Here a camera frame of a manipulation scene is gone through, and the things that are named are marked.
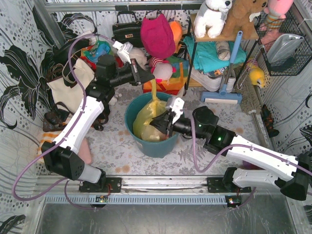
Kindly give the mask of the yellow trash bag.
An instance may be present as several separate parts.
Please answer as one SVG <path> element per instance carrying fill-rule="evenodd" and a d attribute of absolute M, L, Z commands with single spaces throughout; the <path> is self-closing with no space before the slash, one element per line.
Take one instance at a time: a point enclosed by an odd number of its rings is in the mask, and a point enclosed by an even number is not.
<path fill-rule="evenodd" d="M 167 136 L 150 125 L 153 118 L 163 114 L 166 111 L 166 102 L 160 100 L 156 96 L 156 80 L 151 81 L 152 84 L 152 98 L 139 111 L 134 123 L 133 133 L 136 137 L 148 142 L 161 142 L 167 139 Z"/>

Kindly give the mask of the teal trash bin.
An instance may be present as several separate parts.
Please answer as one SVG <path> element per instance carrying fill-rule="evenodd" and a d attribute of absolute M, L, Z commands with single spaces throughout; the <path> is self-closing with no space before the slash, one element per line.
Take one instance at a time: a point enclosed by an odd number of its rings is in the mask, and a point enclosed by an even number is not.
<path fill-rule="evenodd" d="M 135 145 L 146 156 L 152 158 L 164 158 L 168 155 L 174 147 L 177 145 L 179 133 L 175 133 L 167 140 L 160 142 L 148 142 L 144 141 L 134 135 L 133 123 L 139 113 L 139 111 L 152 99 L 151 92 L 144 93 L 134 98 L 125 111 L 124 121 L 127 130 L 135 140 Z"/>

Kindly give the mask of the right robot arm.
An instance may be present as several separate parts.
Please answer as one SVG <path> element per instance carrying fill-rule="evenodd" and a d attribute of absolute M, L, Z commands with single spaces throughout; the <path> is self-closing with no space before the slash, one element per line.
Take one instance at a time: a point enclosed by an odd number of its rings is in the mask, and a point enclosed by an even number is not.
<path fill-rule="evenodd" d="M 222 179 L 222 185 L 228 191 L 273 187 L 295 200 L 307 198 L 312 176 L 310 153 L 292 156 L 269 150 L 219 126 L 218 120 L 208 107 L 202 106 L 196 108 L 190 117 L 167 110 L 154 117 L 150 125 L 168 136 L 180 133 L 193 139 L 203 139 L 203 147 L 215 157 L 235 157 L 258 167 L 257 170 L 228 168 Z"/>

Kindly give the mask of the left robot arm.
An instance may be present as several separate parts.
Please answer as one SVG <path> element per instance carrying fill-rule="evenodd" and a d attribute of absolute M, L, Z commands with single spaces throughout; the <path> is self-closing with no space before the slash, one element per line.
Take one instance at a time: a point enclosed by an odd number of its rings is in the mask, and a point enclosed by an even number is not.
<path fill-rule="evenodd" d="M 41 150 L 47 170 L 66 179 L 83 181 L 100 191 L 106 187 L 106 173 L 78 156 L 80 145 L 99 116 L 108 118 L 109 101 L 115 95 L 115 87 L 126 83 L 138 86 L 155 77 L 134 58 L 118 68 L 114 56 L 102 55 L 96 68 L 96 80 L 84 89 L 78 110 L 58 137 L 52 143 L 44 142 Z"/>

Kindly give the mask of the blue floor mop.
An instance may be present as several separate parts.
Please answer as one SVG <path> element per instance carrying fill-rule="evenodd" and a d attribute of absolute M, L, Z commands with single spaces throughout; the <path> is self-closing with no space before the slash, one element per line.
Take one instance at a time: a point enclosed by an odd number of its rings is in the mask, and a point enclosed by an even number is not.
<path fill-rule="evenodd" d="M 225 103 L 225 104 L 240 104 L 242 101 L 242 95 L 239 93 L 228 93 L 227 87 L 228 87 L 228 81 L 230 78 L 231 70 L 234 65 L 235 58 L 237 56 L 237 52 L 240 46 L 240 42 L 243 36 L 242 31 L 238 31 L 234 46 L 231 52 L 230 56 L 230 64 L 228 67 L 228 71 L 225 75 L 225 79 L 223 82 L 223 85 L 219 88 L 218 92 L 209 92 L 209 91 L 203 91 L 200 97 L 200 100 L 205 103 Z"/>

